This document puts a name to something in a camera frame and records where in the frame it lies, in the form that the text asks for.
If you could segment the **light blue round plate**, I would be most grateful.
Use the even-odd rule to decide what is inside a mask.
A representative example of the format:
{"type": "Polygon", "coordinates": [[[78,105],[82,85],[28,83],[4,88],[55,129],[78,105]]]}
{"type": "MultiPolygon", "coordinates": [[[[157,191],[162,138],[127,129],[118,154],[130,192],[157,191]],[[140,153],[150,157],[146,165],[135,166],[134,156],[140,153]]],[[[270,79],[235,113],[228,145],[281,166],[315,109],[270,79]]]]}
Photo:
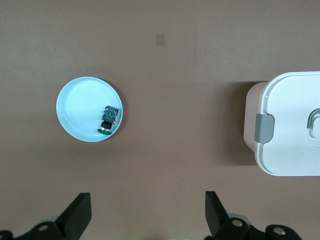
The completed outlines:
{"type": "Polygon", "coordinates": [[[71,80],[58,94],[56,114],[61,126],[72,137],[89,143],[104,141],[119,129],[123,104],[119,93],[106,81],[83,76],[71,80]],[[98,132],[106,106],[119,109],[111,135],[98,132]]]}

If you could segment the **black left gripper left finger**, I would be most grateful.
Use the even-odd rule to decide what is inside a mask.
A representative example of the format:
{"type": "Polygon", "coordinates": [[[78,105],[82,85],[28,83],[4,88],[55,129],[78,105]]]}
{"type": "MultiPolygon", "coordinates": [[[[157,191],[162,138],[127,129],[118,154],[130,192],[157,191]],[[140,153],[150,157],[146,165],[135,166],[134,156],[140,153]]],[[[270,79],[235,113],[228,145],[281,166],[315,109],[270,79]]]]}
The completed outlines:
{"type": "Polygon", "coordinates": [[[41,222],[18,237],[0,230],[0,240],[80,240],[91,219],[91,195],[80,193],[56,220],[41,222]]]}

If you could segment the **green push-button switch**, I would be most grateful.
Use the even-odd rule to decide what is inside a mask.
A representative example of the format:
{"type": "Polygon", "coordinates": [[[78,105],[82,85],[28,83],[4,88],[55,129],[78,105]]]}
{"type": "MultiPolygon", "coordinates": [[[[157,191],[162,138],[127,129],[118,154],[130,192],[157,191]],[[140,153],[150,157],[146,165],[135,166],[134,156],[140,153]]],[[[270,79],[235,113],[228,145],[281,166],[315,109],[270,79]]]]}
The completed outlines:
{"type": "Polygon", "coordinates": [[[102,123],[97,131],[102,135],[111,135],[111,128],[117,122],[118,113],[119,109],[110,105],[106,106],[102,115],[102,123]]]}

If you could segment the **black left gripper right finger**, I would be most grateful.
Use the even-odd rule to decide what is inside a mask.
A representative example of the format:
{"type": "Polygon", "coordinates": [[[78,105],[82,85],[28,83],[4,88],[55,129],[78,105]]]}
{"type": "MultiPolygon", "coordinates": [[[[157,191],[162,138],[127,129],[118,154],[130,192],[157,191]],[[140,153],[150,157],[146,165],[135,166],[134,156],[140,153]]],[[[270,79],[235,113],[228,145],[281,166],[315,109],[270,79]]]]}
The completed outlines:
{"type": "Polygon", "coordinates": [[[258,230],[244,215],[228,213],[215,191],[205,192],[205,219],[210,235],[204,240],[302,240],[292,228],[280,224],[258,230]]]}

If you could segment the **white lidded box grey clips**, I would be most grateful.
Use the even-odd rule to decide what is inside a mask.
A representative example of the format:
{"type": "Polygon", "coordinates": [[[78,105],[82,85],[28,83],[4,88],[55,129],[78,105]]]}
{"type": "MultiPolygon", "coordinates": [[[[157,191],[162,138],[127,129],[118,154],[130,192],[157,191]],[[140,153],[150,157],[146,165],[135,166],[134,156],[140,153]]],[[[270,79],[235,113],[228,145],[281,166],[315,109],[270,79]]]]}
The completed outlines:
{"type": "Polygon", "coordinates": [[[243,138],[273,176],[320,176],[320,71],[288,72],[246,95],[243,138]]]}

